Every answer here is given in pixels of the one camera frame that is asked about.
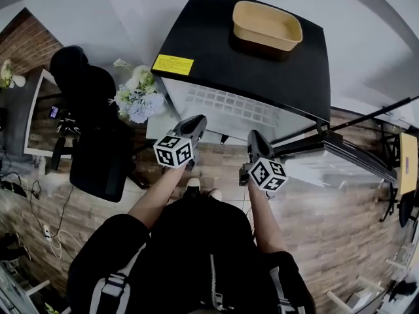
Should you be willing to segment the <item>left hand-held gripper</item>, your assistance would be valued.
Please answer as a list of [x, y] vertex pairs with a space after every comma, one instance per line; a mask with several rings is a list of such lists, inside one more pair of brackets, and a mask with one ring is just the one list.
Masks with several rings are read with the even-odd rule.
[[206, 116], [202, 114], [180, 121], [153, 145], [158, 164], [174, 169], [186, 166], [185, 169], [191, 171], [199, 156], [195, 147], [200, 142], [207, 123]]

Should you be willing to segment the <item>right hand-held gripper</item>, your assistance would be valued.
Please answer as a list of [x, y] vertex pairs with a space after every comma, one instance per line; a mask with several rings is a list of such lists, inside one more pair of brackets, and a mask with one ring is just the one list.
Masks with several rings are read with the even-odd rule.
[[288, 180], [284, 166], [276, 161], [272, 145], [257, 130], [248, 134], [247, 158], [239, 170], [240, 186], [251, 181], [259, 190], [277, 192]]

